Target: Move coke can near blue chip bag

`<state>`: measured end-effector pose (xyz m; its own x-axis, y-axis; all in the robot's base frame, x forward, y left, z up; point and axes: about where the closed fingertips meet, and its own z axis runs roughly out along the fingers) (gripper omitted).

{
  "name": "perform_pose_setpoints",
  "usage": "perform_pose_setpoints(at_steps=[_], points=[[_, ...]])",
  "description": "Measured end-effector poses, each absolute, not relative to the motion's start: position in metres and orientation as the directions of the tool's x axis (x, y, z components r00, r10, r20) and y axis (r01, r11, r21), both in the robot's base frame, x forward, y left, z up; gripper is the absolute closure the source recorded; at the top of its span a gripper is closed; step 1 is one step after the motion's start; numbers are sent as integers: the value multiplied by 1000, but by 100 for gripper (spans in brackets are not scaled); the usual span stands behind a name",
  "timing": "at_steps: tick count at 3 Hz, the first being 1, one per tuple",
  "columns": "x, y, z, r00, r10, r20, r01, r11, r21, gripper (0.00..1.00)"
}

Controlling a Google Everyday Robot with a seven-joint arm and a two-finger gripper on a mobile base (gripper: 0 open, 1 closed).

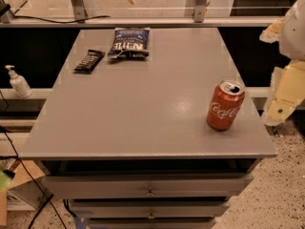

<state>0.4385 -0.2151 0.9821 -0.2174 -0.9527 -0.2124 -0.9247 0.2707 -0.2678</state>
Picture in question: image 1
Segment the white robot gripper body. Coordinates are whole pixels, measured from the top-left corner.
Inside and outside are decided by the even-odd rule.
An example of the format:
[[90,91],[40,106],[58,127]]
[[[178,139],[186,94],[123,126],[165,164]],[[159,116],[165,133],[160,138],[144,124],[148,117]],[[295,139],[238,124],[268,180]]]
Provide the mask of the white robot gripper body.
[[305,60],[305,0],[297,0],[285,14],[280,30],[280,53],[293,60]]

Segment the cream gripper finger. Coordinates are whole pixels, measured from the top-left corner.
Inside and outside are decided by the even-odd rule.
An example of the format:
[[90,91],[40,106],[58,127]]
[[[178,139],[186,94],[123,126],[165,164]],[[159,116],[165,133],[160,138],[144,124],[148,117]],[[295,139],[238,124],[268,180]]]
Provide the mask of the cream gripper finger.
[[305,62],[292,60],[284,69],[275,67],[261,116],[267,126],[277,126],[305,99]]
[[282,22],[283,22],[282,18],[276,20],[273,24],[271,24],[266,30],[264,30],[260,34],[259,40],[270,44],[278,41]]

